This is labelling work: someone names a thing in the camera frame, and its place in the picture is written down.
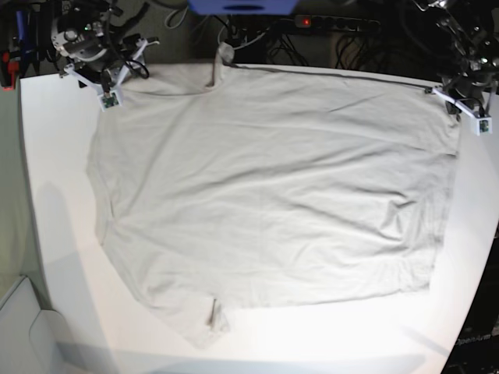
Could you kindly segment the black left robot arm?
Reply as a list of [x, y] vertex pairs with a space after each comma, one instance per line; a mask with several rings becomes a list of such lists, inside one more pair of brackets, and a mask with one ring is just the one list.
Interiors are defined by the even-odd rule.
[[483, 102], [498, 85], [495, 1], [402, 1], [399, 22], [407, 37], [440, 64], [442, 90], [455, 99]]

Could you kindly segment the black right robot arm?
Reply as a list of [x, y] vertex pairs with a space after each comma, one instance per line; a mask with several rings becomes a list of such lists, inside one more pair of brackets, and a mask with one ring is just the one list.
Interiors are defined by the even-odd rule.
[[143, 3], [136, 15], [117, 26], [112, 20], [123, 11], [116, 1], [73, 1], [67, 12], [52, 21], [52, 45], [74, 65], [76, 73], [92, 83], [99, 83], [103, 73], [121, 68], [146, 79], [147, 68], [133, 55], [141, 36], [129, 32], [149, 8], [149, 3]]

